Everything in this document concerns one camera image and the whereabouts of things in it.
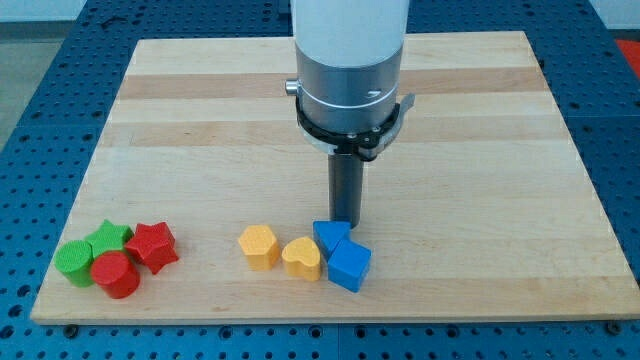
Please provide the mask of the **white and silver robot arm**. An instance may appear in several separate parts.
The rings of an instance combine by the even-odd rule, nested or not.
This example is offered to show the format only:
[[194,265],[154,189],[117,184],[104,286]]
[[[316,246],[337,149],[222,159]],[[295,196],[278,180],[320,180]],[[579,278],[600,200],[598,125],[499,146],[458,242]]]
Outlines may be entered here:
[[287,81],[305,137],[330,155],[374,160],[414,97],[397,98],[409,0],[295,0],[297,77]]

